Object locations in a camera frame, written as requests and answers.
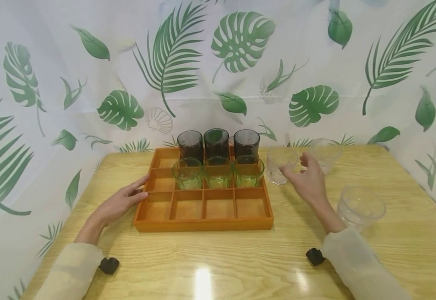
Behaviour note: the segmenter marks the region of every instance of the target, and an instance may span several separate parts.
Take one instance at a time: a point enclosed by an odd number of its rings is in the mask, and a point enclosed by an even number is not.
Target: wooden table
[[[37,293],[98,204],[148,172],[152,155],[105,157],[22,300]],[[266,149],[260,156],[266,157]],[[436,299],[436,204],[398,162],[378,146],[346,146],[326,183],[333,205],[347,185],[369,187],[384,199],[385,217],[364,237],[413,299]],[[267,181],[267,187],[272,230],[140,234],[131,209],[99,242],[120,268],[113,276],[98,271],[85,299],[353,299],[329,262],[313,267],[305,257],[325,237],[308,206],[290,184]]]

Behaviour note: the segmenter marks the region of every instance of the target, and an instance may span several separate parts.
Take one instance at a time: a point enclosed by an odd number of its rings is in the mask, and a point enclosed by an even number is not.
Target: hand
[[[328,203],[325,187],[325,175],[318,161],[309,153],[303,152],[300,156],[301,165],[307,167],[295,173],[291,167],[280,167],[281,173],[290,181],[300,197],[310,206],[320,206]]]

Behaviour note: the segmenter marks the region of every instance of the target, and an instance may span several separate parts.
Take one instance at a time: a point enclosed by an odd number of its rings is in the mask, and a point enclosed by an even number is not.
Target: orange wooden tray
[[[230,147],[233,161],[233,147]],[[143,190],[148,198],[136,208],[133,225],[141,233],[160,231],[269,230],[273,226],[265,179],[259,187],[180,190],[171,168],[178,161],[178,148],[158,148],[150,166],[150,179]]]

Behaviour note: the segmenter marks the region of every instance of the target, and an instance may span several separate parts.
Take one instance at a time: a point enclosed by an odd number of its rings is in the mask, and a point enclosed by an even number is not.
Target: glass cup
[[[233,136],[235,158],[242,155],[253,155],[258,157],[258,146],[260,145],[260,135],[251,129],[238,130]]]
[[[180,148],[180,158],[195,158],[203,164],[203,136],[195,130],[188,130],[176,139]]]
[[[328,174],[343,153],[343,149],[335,141],[316,139],[310,143],[309,153],[318,161],[323,173]]]
[[[233,161],[236,187],[253,188],[260,185],[265,170],[261,159],[253,155],[241,155]]]
[[[266,176],[275,184],[285,184],[288,180],[278,169],[288,165],[292,169],[298,163],[298,154],[293,148],[273,147],[268,149],[266,156]]]
[[[223,157],[230,158],[228,151],[228,132],[221,128],[213,128],[205,132],[206,158]]]
[[[211,157],[203,166],[209,189],[228,189],[231,184],[231,161],[226,157]]]
[[[380,196],[372,190],[348,186],[341,192],[337,213],[347,226],[355,227],[360,232],[382,218],[386,207]]]
[[[171,173],[180,190],[199,190],[202,187],[202,168],[198,159],[187,157],[177,161]]]

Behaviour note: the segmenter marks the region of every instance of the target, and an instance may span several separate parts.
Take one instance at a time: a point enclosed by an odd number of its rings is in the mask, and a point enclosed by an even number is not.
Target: sleeve
[[[354,228],[328,234],[321,251],[356,300],[411,300]]]
[[[35,300],[81,300],[103,257],[95,245],[67,245],[51,267]]]

